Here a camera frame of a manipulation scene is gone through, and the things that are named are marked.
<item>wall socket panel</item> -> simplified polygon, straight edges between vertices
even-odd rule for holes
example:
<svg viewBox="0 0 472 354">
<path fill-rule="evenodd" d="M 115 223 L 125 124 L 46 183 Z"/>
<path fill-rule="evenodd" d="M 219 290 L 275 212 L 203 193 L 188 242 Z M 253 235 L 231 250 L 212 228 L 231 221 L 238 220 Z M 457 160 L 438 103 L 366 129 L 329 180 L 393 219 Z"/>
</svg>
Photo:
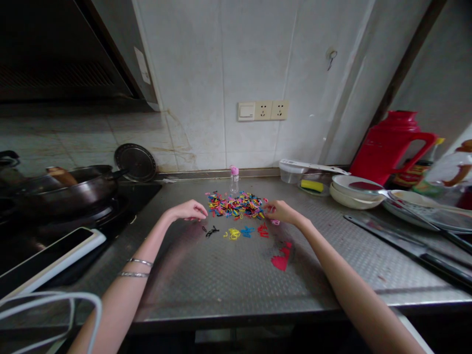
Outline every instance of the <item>wall socket panel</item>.
<svg viewBox="0 0 472 354">
<path fill-rule="evenodd" d="M 272 114 L 272 101 L 256 101 L 254 120 L 270 120 Z"/>
<path fill-rule="evenodd" d="M 289 101 L 272 101 L 272 114 L 270 120 L 286 120 L 289 115 Z"/>
</svg>

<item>wooden spatula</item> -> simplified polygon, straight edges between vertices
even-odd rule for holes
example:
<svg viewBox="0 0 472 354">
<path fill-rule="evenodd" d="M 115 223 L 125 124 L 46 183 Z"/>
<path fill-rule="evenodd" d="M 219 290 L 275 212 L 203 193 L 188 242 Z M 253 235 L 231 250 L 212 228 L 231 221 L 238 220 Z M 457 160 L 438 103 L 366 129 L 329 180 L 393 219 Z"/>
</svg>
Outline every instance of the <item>wooden spatula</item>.
<svg viewBox="0 0 472 354">
<path fill-rule="evenodd" d="M 66 187 L 70 187 L 77 184 L 77 180 L 72 176 L 67 170 L 62 167 L 48 167 L 46 169 L 48 174 L 59 182 L 61 182 Z"/>
</svg>

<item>knife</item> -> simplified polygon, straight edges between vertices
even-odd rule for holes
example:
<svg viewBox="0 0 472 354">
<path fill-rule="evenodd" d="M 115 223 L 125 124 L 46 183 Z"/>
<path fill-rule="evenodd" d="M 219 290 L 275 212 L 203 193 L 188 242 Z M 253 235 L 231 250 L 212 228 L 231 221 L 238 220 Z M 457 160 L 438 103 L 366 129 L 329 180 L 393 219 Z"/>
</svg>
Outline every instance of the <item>knife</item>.
<svg viewBox="0 0 472 354">
<path fill-rule="evenodd" d="M 472 276 L 428 253 L 430 248 L 425 243 L 391 232 L 382 227 L 371 217 L 369 217 L 367 222 L 360 221 L 350 215 L 344 215 L 344 218 L 371 232 L 382 241 L 385 241 L 400 251 L 403 251 L 417 261 L 439 270 L 442 275 L 447 277 L 447 280 L 453 279 L 458 281 L 465 285 L 469 291 L 472 291 Z"/>
</svg>

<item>stainless steel countertop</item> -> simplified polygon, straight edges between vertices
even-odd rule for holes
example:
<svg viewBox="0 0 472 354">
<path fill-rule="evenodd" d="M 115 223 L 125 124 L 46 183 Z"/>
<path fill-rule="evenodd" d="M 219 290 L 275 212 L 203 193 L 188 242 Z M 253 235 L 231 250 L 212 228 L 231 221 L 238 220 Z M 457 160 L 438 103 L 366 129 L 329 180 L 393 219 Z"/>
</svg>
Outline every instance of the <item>stainless steel countertop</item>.
<svg viewBox="0 0 472 354">
<path fill-rule="evenodd" d="M 389 305 L 422 306 L 472 302 L 472 296 L 454 288 L 413 260 L 343 218 L 359 211 L 336 203 L 331 197 L 315 197 L 279 177 L 251 177 L 239 181 L 240 190 L 260 198 L 285 200 L 312 220 L 331 245 Z M 189 199 L 207 207 L 206 192 L 229 189 L 228 179 L 203 179 L 165 184 L 162 190 L 117 238 L 99 261 L 66 291 L 102 295 L 116 274 L 140 246 L 159 216 Z M 379 207 L 371 211 L 418 239 L 472 263 L 472 257 L 434 232 L 410 226 Z M 337 310 L 339 305 L 308 242 L 293 226 L 266 222 L 269 238 L 260 237 L 262 221 L 212 217 L 198 222 L 175 222 L 167 231 L 134 319 L 135 328 L 169 328 L 182 322 L 206 321 L 218 327 L 226 320 L 257 322 L 258 317 L 316 315 Z M 213 225 L 219 229 L 206 238 Z M 232 227 L 256 230 L 251 238 L 224 238 Z M 271 263 L 284 242 L 293 244 L 287 270 Z M 82 323 L 91 306 L 81 303 L 77 322 Z M 49 314 L 51 325 L 64 322 L 63 309 Z"/>
</svg>

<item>yellow sponge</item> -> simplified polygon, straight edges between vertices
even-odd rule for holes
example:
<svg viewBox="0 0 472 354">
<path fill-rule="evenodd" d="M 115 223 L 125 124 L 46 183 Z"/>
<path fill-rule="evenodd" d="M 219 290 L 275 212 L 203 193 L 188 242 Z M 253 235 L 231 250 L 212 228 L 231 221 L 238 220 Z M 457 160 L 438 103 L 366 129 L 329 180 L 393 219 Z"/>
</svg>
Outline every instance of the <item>yellow sponge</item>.
<svg viewBox="0 0 472 354">
<path fill-rule="evenodd" d="M 306 179 L 301 180 L 300 187 L 306 188 L 306 189 L 313 189 L 316 190 L 317 192 L 323 192 L 323 184 L 315 181 L 309 181 Z"/>
</svg>

